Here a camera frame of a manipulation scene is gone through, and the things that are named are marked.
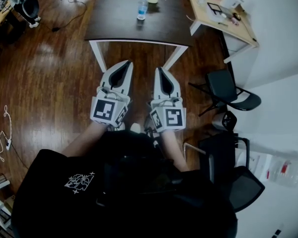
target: light wooden desk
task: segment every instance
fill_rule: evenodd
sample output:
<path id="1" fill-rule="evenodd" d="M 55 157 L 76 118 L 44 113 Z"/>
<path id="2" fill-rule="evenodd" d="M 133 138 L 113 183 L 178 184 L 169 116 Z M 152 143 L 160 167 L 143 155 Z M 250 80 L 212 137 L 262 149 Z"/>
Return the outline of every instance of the light wooden desk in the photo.
<path id="1" fill-rule="evenodd" d="M 198 0 L 190 0 L 190 1 L 196 18 L 190 27 L 191 35 L 193 35 L 196 32 L 196 30 L 199 28 L 200 25 L 206 25 L 206 26 L 221 30 L 222 32 L 228 33 L 242 40 L 243 42 L 247 43 L 247 45 L 244 48 L 240 49 L 230 57 L 224 59 L 224 63 L 230 62 L 234 57 L 240 55 L 241 53 L 249 49 L 259 47 L 259 44 L 256 41 L 256 36 L 244 12 L 240 12 L 240 11 L 237 12 L 236 10 L 233 10 L 232 12 L 237 12 L 240 15 L 241 21 L 239 22 L 238 26 L 235 26 L 228 20 L 225 20 L 223 24 L 228 25 L 226 27 L 221 24 L 218 24 L 217 22 L 210 20 L 206 11 L 208 6 L 207 2 L 220 5 L 221 0 L 205 0 L 205 3 L 203 5 L 199 5 L 197 3 Z"/>
<path id="2" fill-rule="evenodd" d="M 9 14 L 9 12 L 11 12 L 13 10 L 13 7 L 10 6 L 10 1 L 8 1 L 8 3 L 5 6 L 6 8 L 3 8 L 2 11 L 0 11 L 0 25 L 1 23 L 5 20 L 6 16 Z"/>

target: water bottle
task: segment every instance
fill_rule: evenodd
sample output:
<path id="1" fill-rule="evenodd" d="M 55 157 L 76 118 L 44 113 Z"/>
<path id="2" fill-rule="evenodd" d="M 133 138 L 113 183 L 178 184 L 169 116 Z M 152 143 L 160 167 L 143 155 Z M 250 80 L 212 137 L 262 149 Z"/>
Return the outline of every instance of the water bottle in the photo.
<path id="1" fill-rule="evenodd" d="M 148 1 L 141 0 L 139 2 L 137 19 L 144 20 L 146 18 L 147 9 L 148 9 Z"/>

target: person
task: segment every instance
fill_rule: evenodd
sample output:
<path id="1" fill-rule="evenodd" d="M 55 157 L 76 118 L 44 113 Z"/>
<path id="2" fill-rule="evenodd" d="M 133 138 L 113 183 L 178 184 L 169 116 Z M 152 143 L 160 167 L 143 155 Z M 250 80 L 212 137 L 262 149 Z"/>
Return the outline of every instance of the person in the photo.
<path id="1" fill-rule="evenodd" d="M 189 171 L 173 131 L 157 145 L 144 133 L 107 129 L 93 121 L 62 153 L 39 152 L 16 194 L 15 237 L 235 237 L 231 204 Z"/>
<path id="2" fill-rule="evenodd" d="M 4 9 L 4 4 L 6 2 L 7 0 L 0 0 L 0 9 Z M 26 21 L 28 21 L 30 28 L 34 28 L 39 25 L 41 18 L 38 15 L 33 18 L 27 16 L 23 11 L 21 0 L 10 0 L 10 4 L 16 12 L 18 12 Z"/>

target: office chair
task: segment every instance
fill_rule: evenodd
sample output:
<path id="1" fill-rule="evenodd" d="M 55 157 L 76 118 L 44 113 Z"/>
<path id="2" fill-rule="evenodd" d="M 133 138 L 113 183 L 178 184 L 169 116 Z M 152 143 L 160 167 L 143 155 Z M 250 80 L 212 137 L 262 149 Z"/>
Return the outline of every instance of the office chair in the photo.
<path id="1" fill-rule="evenodd" d="M 230 72 L 226 69 L 208 73 L 205 77 L 205 80 L 206 84 L 202 85 L 189 83 L 189 85 L 209 94 L 212 98 L 212 105 L 204 112 L 199 114 L 199 116 L 202 116 L 206 112 L 224 105 L 228 105 L 237 110 L 249 111 L 258 107 L 262 102 L 260 97 L 256 94 L 235 86 Z M 209 91 L 203 89 L 203 86 L 205 85 L 207 85 Z M 247 99 L 242 102 L 232 103 L 233 101 L 237 100 L 238 96 L 243 92 L 249 94 Z"/>
<path id="2" fill-rule="evenodd" d="M 235 143 L 242 140 L 246 145 L 246 164 L 235 166 Z M 251 205 L 264 191 L 265 186 L 249 168 L 249 140 L 225 132 L 201 140 L 200 171 L 209 178 L 239 212 Z"/>
<path id="3" fill-rule="evenodd" d="M 21 3 L 23 11 L 28 17 L 37 17 L 40 9 L 38 0 L 21 0 Z"/>

